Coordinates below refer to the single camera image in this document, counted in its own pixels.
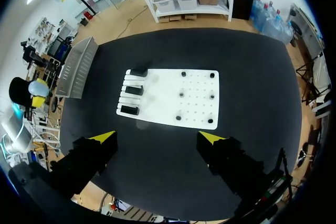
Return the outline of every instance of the black chair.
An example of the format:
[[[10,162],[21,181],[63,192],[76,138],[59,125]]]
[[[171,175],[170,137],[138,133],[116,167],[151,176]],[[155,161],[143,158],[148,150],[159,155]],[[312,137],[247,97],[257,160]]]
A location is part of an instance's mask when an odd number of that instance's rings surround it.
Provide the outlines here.
[[[31,107],[33,99],[28,90],[29,84],[29,81],[15,77],[9,85],[9,97],[11,101],[27,108]]]

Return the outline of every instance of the chair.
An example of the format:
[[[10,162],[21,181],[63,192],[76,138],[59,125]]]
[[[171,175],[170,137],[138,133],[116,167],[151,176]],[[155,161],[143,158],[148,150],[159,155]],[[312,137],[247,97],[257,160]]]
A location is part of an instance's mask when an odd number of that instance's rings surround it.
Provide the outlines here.
[[[47,85],[47,83],[42,79],[37,79],[36,81]],[[28,90],[30,83],[31,81],[26,81],[20,77],[15,77],[9,85],[9,97],[12,102],[25,106],[27,108],[39,108],[46,101],[46,98],[32,96],[32,94],[29,93]]]

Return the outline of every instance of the desk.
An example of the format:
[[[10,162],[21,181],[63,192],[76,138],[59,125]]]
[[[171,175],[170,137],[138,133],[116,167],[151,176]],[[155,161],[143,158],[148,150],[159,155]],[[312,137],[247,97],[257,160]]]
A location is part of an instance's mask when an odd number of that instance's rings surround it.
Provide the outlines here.
[[[291,172],[301,132],[295,70],[274,39],[216,28],[169,29],[100,45],[82,99],[66,99],[61,150],[72,142],[118,132],[119,150],[92,181],[108,193],[155,214],[189,220],[232,216],[240,198],[213,176],[196,150],[197,129],[136,121],[115,109],[129,68],[214,69],[219,72],[218,128],[234,136],[265,172],[284,147]]]

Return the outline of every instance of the black stand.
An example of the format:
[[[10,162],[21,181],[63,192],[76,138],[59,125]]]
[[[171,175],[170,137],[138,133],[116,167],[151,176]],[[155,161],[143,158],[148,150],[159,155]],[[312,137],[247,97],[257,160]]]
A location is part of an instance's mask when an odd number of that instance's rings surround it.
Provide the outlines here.
[[[305,81],[306,86],[302,94],[301,102],[306,102],[308,105],[311,101],[316,100],[319,96],[321,96],[325,91],[327,91],[330,87],[326,88],[322,92],[320,92],[314,85],[313,81],[313,66],[314,61],[319,56],[316,56],[308,63],[304,64],[303,66],[299,67],[296,70],[296,73]]]

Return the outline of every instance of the water bottle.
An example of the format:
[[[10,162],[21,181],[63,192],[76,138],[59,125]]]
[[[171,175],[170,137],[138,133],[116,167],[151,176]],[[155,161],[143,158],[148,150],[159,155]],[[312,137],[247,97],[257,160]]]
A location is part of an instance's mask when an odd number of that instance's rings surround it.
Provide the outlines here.
[[[287,24],[284,23],[283,25],[284,27],[284,31],[282,32],[281,34],[281,41],[287,45],[290,43],[290,41],[292,40],[293,38],[293,29],[292,29],[292,26],[291,26],[291,22],[288,22]]]
[[[253,0],[250,19],[253,20],[262,9],[263,3],[261,0]]]
[[[257,14],[257,16],[255,16],[255,18],[253,20],[254,27],[258,31],[262,31],[263,30],[262,28],[263,28],[266,20],[270,17],[271,17],[271,14],[268,11],[268,4],[265,4],[264,9],[262,9],[261,12],[259,12],[259,14]]]
[[[273,2],[272,1],[269,2],[268,10],[271,13],[272,17],[275,18],[277,16],[277,12],[275,11],[275,9],[273,7]]]
[[[266,20],[262,34],[273,39],[281,40],[281,36],[284,33],[283,28],[281,17],[278,14],[275,18],[271,17]]]

